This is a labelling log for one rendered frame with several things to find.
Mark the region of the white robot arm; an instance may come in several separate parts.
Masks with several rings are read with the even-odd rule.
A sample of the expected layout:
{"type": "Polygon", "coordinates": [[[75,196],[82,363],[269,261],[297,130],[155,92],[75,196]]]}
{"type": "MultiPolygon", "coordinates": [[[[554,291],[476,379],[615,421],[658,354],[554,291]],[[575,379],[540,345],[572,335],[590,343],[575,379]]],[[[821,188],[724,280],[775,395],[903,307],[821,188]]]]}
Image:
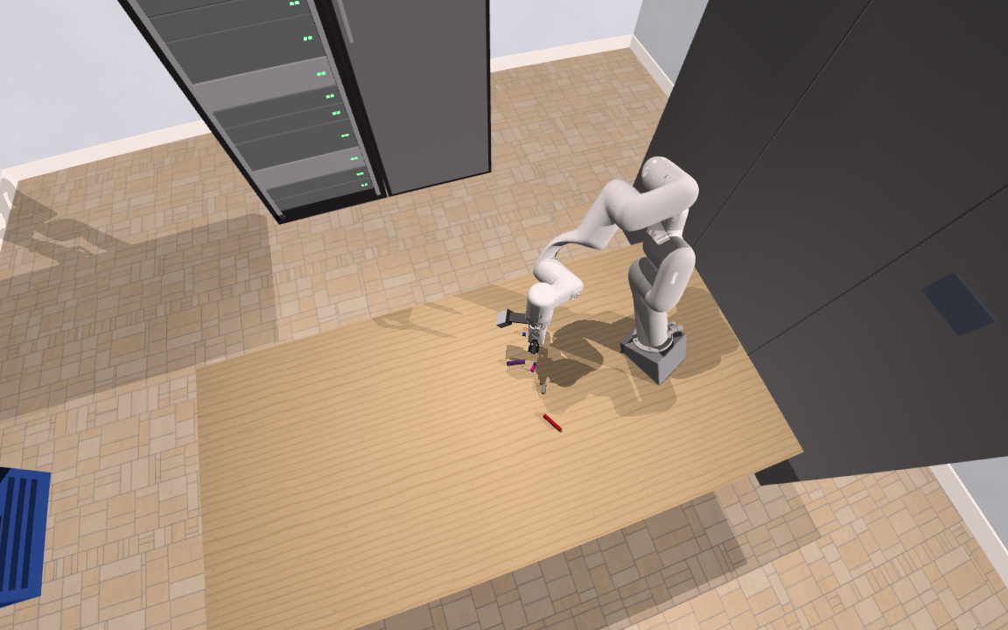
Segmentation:
{"type": "Polygon", "coordinates": [[[663,157],[644,164],[641,183],[647,188],[645,194],[620,179],[605,184],[577,230],[549,241],[537,258],[533,274],[540,283],[529,288],[527,314],[501,311],[496,325],[529,323],[539,331],[548,325],[556,307],[578,297],[583,282],[555,258],[565,244],[603,249],[619,228],[631,232],[648,227],[641,246],[647,256],[633,262],[628,271],[636,323],[633,345],[647,354],[671,346],[672,333],[683,330],[683,324],[668,322],[667,311],[683,297],[695,268],[695,251],[683,239],[683,228],[699,190],[687,172],[663,157]]]}

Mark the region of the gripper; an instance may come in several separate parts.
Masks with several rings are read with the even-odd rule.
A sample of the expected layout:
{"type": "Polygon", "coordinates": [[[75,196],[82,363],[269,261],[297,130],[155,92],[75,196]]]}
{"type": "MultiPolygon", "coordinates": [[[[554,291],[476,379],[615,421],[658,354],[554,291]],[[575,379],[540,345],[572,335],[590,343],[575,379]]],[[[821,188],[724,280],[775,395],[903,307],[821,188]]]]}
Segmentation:
{"type": "Polygon", "coordinates": [[[545,333],[547,333],[547,326],[540,327],[540,330],[536,331],[535,327],[529,325],[528,322],[528,342],[529,342],[528,351],[530,354],[537,354],[537,351],[539,351],[539,346],[543,346],[545,333]]]}

